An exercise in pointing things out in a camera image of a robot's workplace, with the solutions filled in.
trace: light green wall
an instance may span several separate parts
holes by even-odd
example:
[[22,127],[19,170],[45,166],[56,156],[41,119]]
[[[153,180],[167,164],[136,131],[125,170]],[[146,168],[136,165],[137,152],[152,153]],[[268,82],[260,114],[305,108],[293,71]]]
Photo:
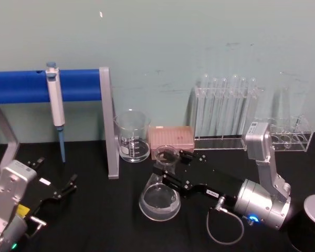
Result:
[[[49,60],[110,67],[116,110],[142,109],[155,125],[183,123],[205,73],[252,76],[267,90],[290,84],[292,113],[315,129],[315,1],[0,1],[0,71]],[[100,106],[65,104],[67,141],[99,138]],[[3,109],[21,142],[56,140],[48,104]]]

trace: label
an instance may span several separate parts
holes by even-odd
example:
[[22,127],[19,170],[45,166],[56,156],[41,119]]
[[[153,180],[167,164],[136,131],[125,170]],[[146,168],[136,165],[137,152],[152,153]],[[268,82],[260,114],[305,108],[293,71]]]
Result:
[[47,180],[45,180],[44,178],[40,178],[39,181],[40,181],[41,183],[44,183],[45,185],[50,185],[50,184],[51,184],[50,181],[47,181]]
[[17,206],[17,211],[16,211],[16,213],[17,213],[18,215],[20,215],[22,218],[24,218],[24,217],[28,214],[29,210],[30,210],[30,209],[29,209],[28,207],[19,204],[19,205]]
[[248,129],[247,134],[253,134],[257,128],[258,123],[257,122],[253,122],[250,126],[250,128]]
[[125,155],[128,155],[130,153],[128,148],[126,148],[125,146],[121,147],[121,152],[124,153]]
[[214,197],[216,197],[216,198],[219,197],[219,194],[218,194],[218,193],[215,193],[215,192],[210,191],[210,190],[208,190],[208,189],[206,190],[206,194],[209,194],[209,195],[214,196]]

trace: black tabletop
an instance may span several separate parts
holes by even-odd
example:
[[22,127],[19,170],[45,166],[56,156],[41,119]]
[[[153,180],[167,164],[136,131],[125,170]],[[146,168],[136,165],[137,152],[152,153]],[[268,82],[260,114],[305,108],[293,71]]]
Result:
[[[206,214],[212,199],[196,195],[182,199],[172,220],[157,223],[143,216],[138,200],[152,173],[153,161],[120,163],[120,178],[109,180],[106,147],[102,141],[66,143],[67,163],[61,163],[58,143],[22,144],[16,159],[21,162],[46,158],[39,174],[58,187],[78,174],[77,191],[60,205],[40,211],[49,225],[16,251],[293,251],[285,233],[261,225],[245,224],[243,239],[236,245],[214,243],[206,231]],[[258,182],[254,161],[243,150],[203,151],[207,161],[240,179]],[[276,152],[278,173],[291,185],[291,196],[304,200],[315,194],[315,134],[308,152]],[[238,223],[224,214],[210,220],[212,233],[231,241],[240,232]]]

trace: metal stand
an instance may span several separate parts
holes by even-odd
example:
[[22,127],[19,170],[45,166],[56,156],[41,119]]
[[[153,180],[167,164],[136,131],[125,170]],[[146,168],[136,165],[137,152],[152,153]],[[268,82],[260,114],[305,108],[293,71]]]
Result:
[[110,70],[108,67],[99,68],[101,102],[103,109],[105,140],[109,179],[119,178],[119,149],[118,135],[114,127],[114,105],[111,87]]
[[8,146],[5,151],[5,154],[0,162],[0,174],[1,170],[10,164],[10,162],[15,158],[15,155],[19,149],[19,142],[7,121],[7,118],[3,114],[0,108],[0,129],[2,130],[3,134],[6,136],[8,140]]

